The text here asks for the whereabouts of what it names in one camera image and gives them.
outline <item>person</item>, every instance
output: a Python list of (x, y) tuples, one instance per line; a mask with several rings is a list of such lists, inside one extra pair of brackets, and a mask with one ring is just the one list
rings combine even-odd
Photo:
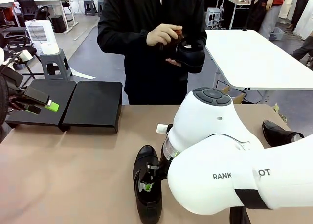
[(313, 31), (311, 34), (305, 39), (303, 45), (299, 48), (296, 49), (292, 57), (294, 57), (296, 60), (302, 59), (306, 54), (309, 54), (313, 56)]
[(103, 52), (125, 56), (125, 88), (130, 104), (180, 104), (188, 73), (164, 55), (160, 44), (177, 33), (206, 43), (204, 0), (105, 0), (97, 42)]
[(307, 6), (309, 0), (297, 0), (295, 10), (291, 19), (291, 24), (287, 27), (288, 29), (294, 30), (302, 16), (302, 13)]
[(259, 33), (269, 40), (270, 34), (273, 32), (276, 23), (279, 19), (279, 12), (282, 7), (284, 0), (268, 0), (266, 4), (265, 17), (261, 24)]

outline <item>black button pad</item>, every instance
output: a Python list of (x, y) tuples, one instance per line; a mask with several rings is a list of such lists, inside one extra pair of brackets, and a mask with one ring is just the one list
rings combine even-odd
[(227, 106), (231, 98), (221, 91), (212, 88), (198, 88), (193, 90), (194, 96), (200, 101), (213, 106)]

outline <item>black pants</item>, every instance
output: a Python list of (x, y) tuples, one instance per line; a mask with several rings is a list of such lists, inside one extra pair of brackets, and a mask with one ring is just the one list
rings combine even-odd
[(131, 105), (180, 105), (187, 94), (188, 81), (174, 85), (149, 85), (127, 88), (128, 101)]
[(292, 56), (297, 59), (297, 60), (300, 60), (302, 59), (306, 54), (309, 54), (311, 56), (313, 56), (313, 37), (311, 36), (308, 36), (303, 45), (299, 48), (299, 49), (296, 49)]
[(297, 24), (302, 16), (302, 13), (307, 6), (309, 0), (297, 0), (297, 4), (295, 5), (295, 10), (292, 16), (291, 24), (293, 27), (297, 27)]

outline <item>hand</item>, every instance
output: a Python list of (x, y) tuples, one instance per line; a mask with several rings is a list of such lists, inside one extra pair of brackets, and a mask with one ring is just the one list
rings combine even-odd
[(172, 38), (178, 39), (178, 35), (175, 32), (178, 30), (182, 30), (182, 26), (161, 24), (155, 30), (148, 33), (147, 45), (155, 46), (157, 43), (167, 45), (171, 42)]
[(266, 3), (266, 11), (269, 11), (271, 9), (273, 1), (274, 0), (268, 0), (268, 2)]
[(176, 66), (181, 67), (181, 63), (176, 62), (174, 59), (166, 59), (165, 61), (167, 61), (167, 62), (169, 62), (169, 63), (171, 63), (171, 64), (174, 64), (174, 65), (176, 65)]

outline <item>black leather shoe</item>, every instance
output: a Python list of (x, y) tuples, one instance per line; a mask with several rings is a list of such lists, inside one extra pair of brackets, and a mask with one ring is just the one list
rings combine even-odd
[(284, 130), (282, 127), (275, 123), (265, 120), (262, 124), (263, 134), (266, 141), (272, 147), (286, 145), (292, 143), (292, 138), (297, 134), (304, 138), (301, 133)]
[(190, 73), (200, 73), (205, 60), (204, 47), (193, 39), (183, 38), (170, 57), (182, 64)]
[(161, 182), (155, 182), (150, 192), (139, 192), (139, 181), (146, 172), (147, 163), (158, 166), (157, 153), (152, 146), (144, 146), (140, 149), (134, 164), (133, 180), (137, 209), (142, 223), (156, 224), (162, 213)]

